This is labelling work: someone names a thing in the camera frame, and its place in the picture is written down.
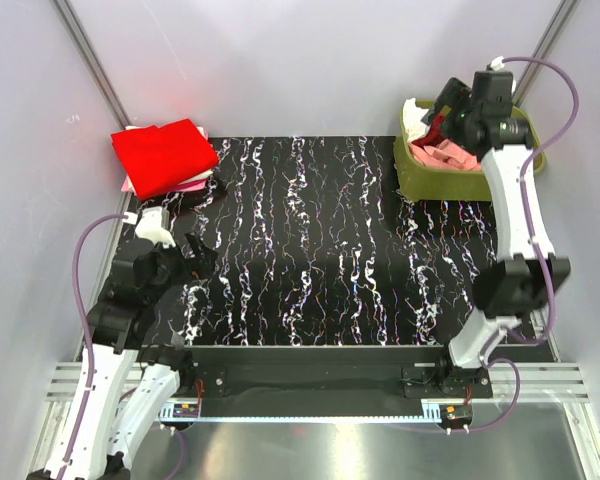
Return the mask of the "salmon pink t-shirt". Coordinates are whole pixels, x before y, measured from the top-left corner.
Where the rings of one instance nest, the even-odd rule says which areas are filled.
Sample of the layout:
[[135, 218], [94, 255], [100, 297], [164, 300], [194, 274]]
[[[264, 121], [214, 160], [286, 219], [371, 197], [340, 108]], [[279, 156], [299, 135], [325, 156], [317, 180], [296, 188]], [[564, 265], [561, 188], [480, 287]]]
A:
[[409, 145], [414, 159], [420, 164], [434, 169], [455, 171], [480, 171], [477, 157], [450, 140], [443, 140], [437, 146]]

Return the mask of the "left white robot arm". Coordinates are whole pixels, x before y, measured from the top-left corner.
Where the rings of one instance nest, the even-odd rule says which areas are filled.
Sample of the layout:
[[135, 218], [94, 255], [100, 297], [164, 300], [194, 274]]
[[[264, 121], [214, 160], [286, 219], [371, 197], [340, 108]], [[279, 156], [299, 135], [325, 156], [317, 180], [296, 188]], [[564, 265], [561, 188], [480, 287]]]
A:
[[187, 234], [178, 246], [134, 238], [114, 257], [86, 316], [81, 375], [67, 420], [45, 466], [31, 479], [128, 479], [160, 408], [195, 386], [193, 356], [183, 347], [143, 345], [156, 307], [172, 288], [212, 275], [217, 253]]

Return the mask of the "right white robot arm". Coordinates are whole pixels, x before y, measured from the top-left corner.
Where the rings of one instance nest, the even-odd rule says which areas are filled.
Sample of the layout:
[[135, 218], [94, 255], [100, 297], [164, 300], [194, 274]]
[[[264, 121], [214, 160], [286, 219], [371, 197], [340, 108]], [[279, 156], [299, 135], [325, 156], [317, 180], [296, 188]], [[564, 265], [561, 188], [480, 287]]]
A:
[[472, 85], [447, 81], [423, 116], [445, 115], [442, 135], [477, 157], [490, 190], [497, 228], [497, 259], [472, 283], [474, 306], [461, 331], [433, 367], [410, 383], [422, 395], [460, 397], [488, 384], [495, 347], [515, 333], [524, 317], [555, 306], [555, 294], [571, 273], [546, 233], [535, 189], [537, 153], [530, 123], [513, 114], [513, 76], [479, 71]]

